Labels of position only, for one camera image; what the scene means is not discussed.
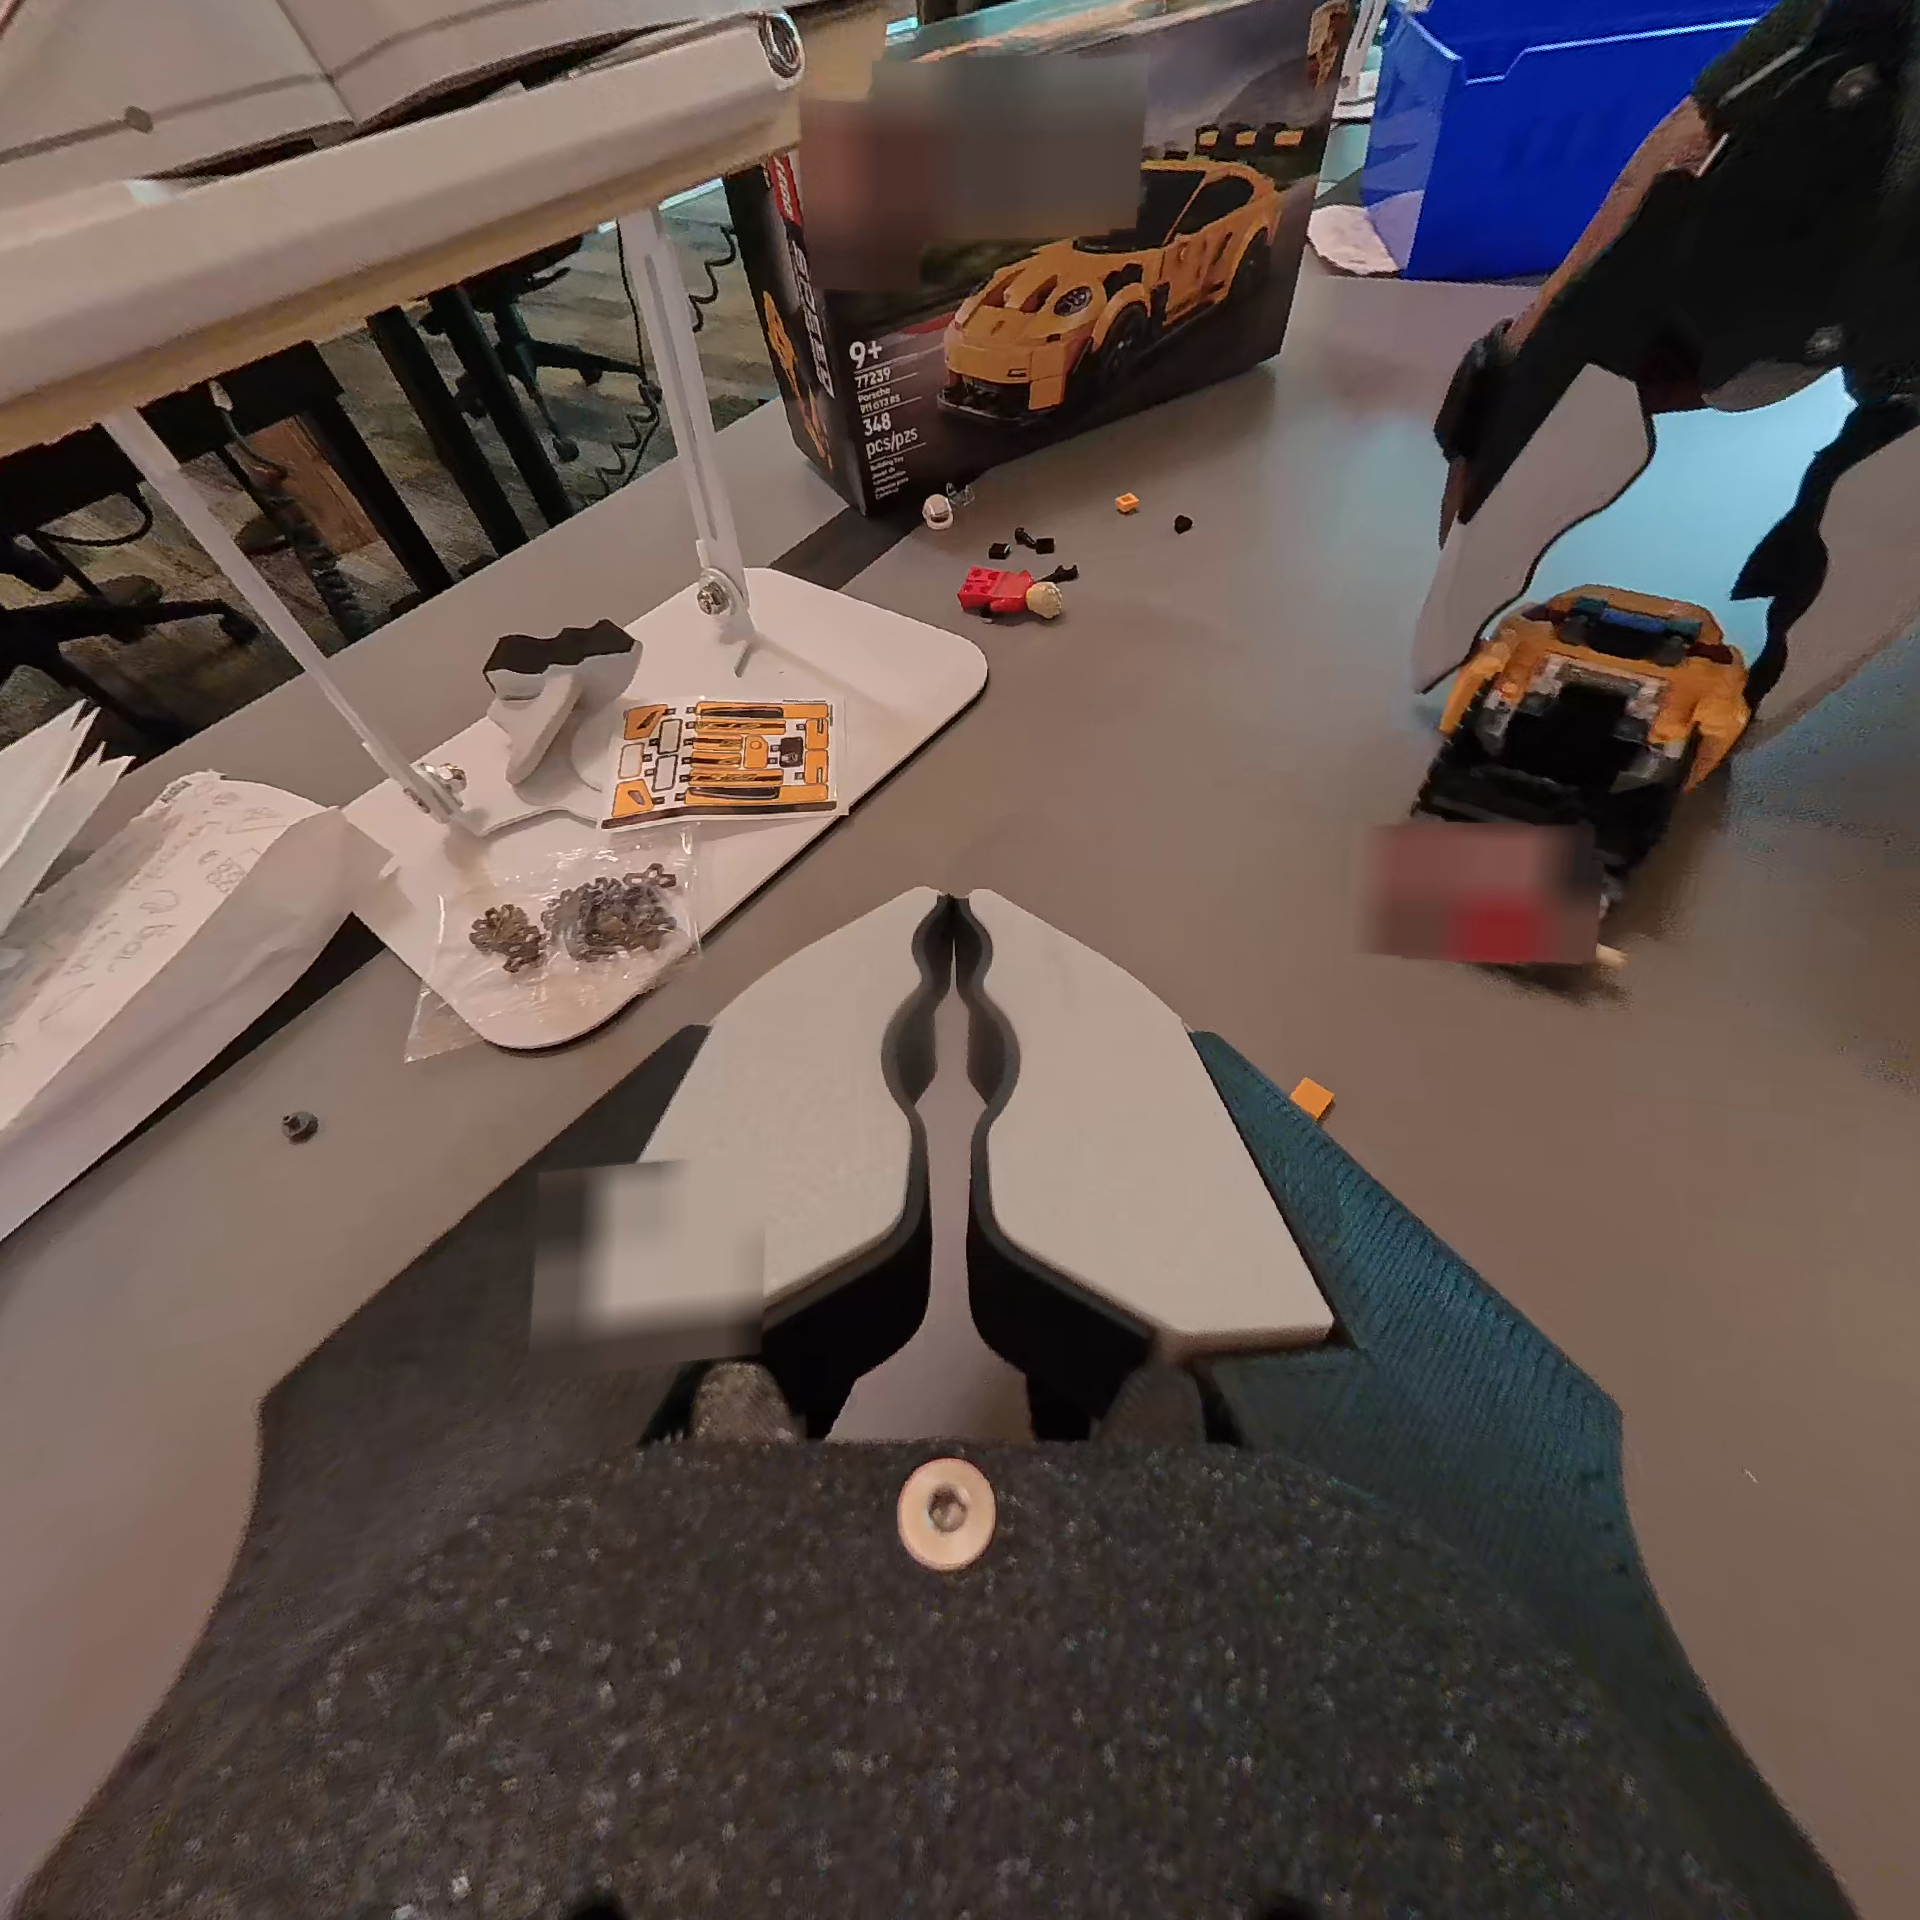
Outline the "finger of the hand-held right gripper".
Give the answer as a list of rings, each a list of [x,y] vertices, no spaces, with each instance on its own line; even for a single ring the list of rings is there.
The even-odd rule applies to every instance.
[[[1764,642],[1746,666],[1749,733],[1780,733],[1906,634],[1919,612],[1915,384],[1860,385],[1746,554],[1737,599],[1763,601]]]
[[[1715,149],[1704,111],[1668,111],[1527,305],[1461,357],[1433,422],[1448,484],[1417,689],[1453,674],[1563,533],[1635,484],[1653,418],[1704,405],[1696,350],[1667,318],[1668,242]]]

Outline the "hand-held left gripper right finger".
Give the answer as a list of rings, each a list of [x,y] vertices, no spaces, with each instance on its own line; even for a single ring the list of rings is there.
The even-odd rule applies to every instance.
[[[1089,1432],[1151,1361],[1325,1349],[1336,1309],[1184,1018],[986,889],[961,996],[970,1309],[1035,1432]]]

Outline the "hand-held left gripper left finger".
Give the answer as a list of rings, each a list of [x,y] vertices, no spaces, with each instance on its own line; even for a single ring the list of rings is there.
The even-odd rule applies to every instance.
[[[705,1032],[647,1142],[666,1223],[644,1274],[679,1329],[772,1374],[808,1432],[899,1356],[930,1296],[920,1102],[953,902],[911,889],[793,952]]]

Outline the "partly built black model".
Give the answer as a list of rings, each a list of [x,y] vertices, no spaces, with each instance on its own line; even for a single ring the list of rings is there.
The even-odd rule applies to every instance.
[[[1608,920],[1749,718],[1746,665],[1711,610],[1600,584],[1535,599],[1453,672],[1409,815],[1570,829]]]

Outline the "lego instruction booklet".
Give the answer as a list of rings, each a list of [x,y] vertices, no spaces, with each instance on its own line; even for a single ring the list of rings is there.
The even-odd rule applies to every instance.
[[[801,29],[756,4],[4,4],[4,193],[41,199],[320,145],[731,28],[748,33],[753,77],[801,79]]]

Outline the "black lego set box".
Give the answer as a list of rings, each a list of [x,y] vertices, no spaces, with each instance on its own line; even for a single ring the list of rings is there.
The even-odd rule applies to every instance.
[[[727,209],[801,450],[865,514],[1281,350],[1353,4],[956,4]]]

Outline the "clear bag of black parts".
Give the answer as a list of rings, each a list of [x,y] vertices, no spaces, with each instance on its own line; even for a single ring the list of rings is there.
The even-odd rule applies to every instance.
[[[402,1058],[546,1050],[611,1024],[697,956],[697,879],[697,840],[677,825],[588,848],[490,848],[425,913]]]

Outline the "blue plastic bin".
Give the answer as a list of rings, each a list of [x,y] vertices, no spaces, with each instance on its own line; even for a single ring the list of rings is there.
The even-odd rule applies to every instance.
[[[1385,13],[1360,200],[1400,271],[1552,269],[1767,2],[1429,2]]]

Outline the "orange sticker sheet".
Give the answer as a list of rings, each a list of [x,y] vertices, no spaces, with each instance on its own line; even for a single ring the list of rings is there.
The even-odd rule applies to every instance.
[[[627,703],[600,828],[827,814],[840,720],[827,698]]]

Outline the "white book stand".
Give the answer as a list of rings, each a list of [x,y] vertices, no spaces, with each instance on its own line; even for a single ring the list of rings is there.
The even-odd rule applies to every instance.
[[[105,425],[133,466],[303,663],[383,780],[331,815],[355,913],[420,981],[441,909],[503,856],[579,856],[603,838],[625,713],[642,696],[825,702],[831,799],[772,821],[705,821],[700,902],[719,918],[912,758],[988,681],[961,634],[744,560],[719,462],[689,289],[661,197],[797,138],[804,53],[767,4],[672,21],[585,70],[399,129],[199,182],[96,182],[4,209],[4,453]],[[559,686],[545,758],[520,769],[490,718],[402,746],[353,703],[343,666],[233,549],[137,406],[336,322],[618,216],[653,329],[689,496],[697,581],[631,623],[625,689]]]

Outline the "white paper bag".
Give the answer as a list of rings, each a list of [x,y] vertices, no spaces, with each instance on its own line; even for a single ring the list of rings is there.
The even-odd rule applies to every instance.
[[[28,901],[2,1008],[2,1234],[320,958],[387,849],[336,807],[194,773]]]
[[[2,750],[2,927],[131,768],[105,746],[85,751],[96,716],[66,706]]]

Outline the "black office chair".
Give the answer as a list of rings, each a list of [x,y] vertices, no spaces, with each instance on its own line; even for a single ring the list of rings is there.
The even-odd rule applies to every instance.
[[[545,246],[463,284],[463,293],[468,296],[475,316],[491,324],[495,352],[506,377],[520,384],[521,394],[535,408],[560,464],[577,464],[581,448],[548,408],[540,385],[545,370],[575,372],[588,389],[594,389],[608,374],[629,377],[640,399],[657,399],[657,385],[640,358],[621,358],[572,342],[548,342],[529,326],[523,316],[527,301],[554,289],[584,246],[585,238],[572,234],[556,246]]]
[[[32,586],[39,599],[24,606],[2,606],[2,678],[18,666],[39,669],[57,686],[80,694],[85,702],[111,713],[123,729],[152,736],[162,744],[186,737],[186,727],[165,708],[140,708],[117,696],[75,663],[68,663],[64,647],[77,640],[133,642],[152,628],[211,616],[236,644],[251,644],[259,638],[253,616],[221,596],[168,599],[155,584],[135,586],[133,594],[113,596],[104,583],[93,583],[64,553],[66,538],[31,527],[25,508],[4,500],[2,517],[2,570]]]

